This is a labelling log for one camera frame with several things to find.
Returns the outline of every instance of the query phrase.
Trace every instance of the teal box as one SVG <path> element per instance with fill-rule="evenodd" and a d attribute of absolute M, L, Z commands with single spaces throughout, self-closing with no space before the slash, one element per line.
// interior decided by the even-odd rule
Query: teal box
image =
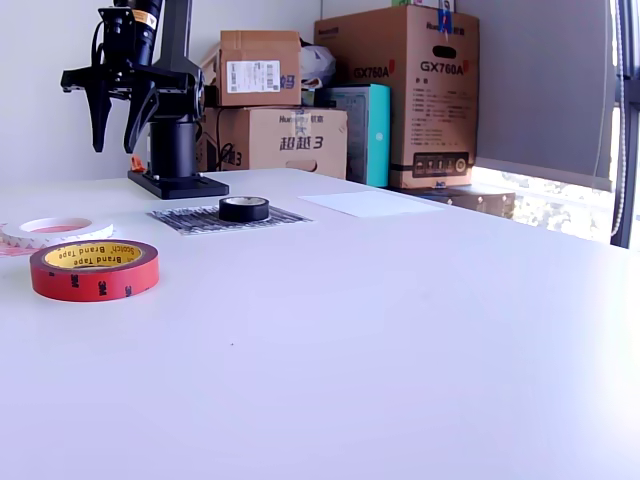
<path fill-rule="evenodd" d="M 345 85 L 316 90 L 317 106 L 347 112 L 347 180 L 371 187 L 389 185 L 391 89 Z"/>

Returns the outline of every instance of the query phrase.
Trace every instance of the table surface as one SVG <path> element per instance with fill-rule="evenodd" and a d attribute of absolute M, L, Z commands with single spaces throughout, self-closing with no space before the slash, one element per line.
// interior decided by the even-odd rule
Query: table surface
<path fill-rule="evenodd" d="M 145 212 L 217 199 L 0 194 L 2 221 L 108 215 L 161 262 L 145 294 L 73 304 L 0 259 L 1 479 L 640 478 L 640 257 L 440 204 L 351 217 L 298 197 L 368 187 L 293 170 L 214 176 L 316 222 L 182 237 Z"/>

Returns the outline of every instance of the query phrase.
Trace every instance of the black tape roll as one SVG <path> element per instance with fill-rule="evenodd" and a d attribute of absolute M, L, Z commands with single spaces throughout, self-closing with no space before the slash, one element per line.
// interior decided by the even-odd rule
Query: black tape roll
<path fill-rule="evenodd" d="M 259 197 L 223 198 L 218 216 L 225 222 L 260 222 L 269 218 L 269 200 Z"/>

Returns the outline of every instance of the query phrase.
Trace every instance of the red tape roll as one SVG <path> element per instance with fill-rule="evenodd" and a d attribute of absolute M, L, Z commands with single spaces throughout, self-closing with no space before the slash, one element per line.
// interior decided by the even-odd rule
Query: red tape roll
<path fill-rule="evenodd" d="M 33 289 L 69 302 L 131 297 L 158 283 L 158 251 L 127 240 L 92 240 L 45 248 L 31 256 Z"/>

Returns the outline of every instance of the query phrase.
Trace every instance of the double-sided tape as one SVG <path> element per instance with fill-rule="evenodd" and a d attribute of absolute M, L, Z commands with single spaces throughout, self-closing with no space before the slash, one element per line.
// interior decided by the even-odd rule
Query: double-sided tape
<path fill-rule="evenodd" d="M 81 240 L 102 240 L 113 235 L 113 223 L 87 218 L 41 218 L 26 223 L 8 223 L 0 239 L 11 247 L 47 248 Z"/>
<path fill-rule="evenodd" d="M 158 283 L 158 251 L 127 240 L 93 240 L 45 248 L 31 256 L 33 289 L 69 302 L 131 297 Z"/>
<path fill-rule="evenodd" d="M 269 218 L 269 200 L 260 197 L 223 198 L 218 217 L 225 222 L 261 222 Z"/>

